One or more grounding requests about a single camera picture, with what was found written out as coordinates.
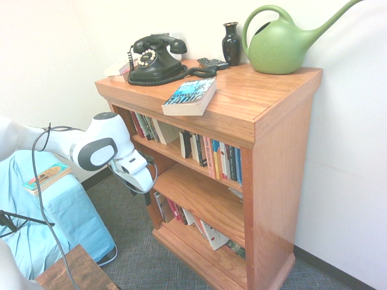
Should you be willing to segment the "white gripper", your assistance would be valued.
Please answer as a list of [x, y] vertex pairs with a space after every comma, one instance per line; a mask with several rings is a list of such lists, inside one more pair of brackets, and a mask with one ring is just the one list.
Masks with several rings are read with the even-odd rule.
[[[115, 172], [130, 185], [137, 188], [140, 193], [144, 193], [146, 206], [151, 205], [152, 176], [148, 170], [146, 159], [138, 152], [132, 152], [129, 155], [115, 160]], [[133, 196], [137, 192], [129, 187]]]

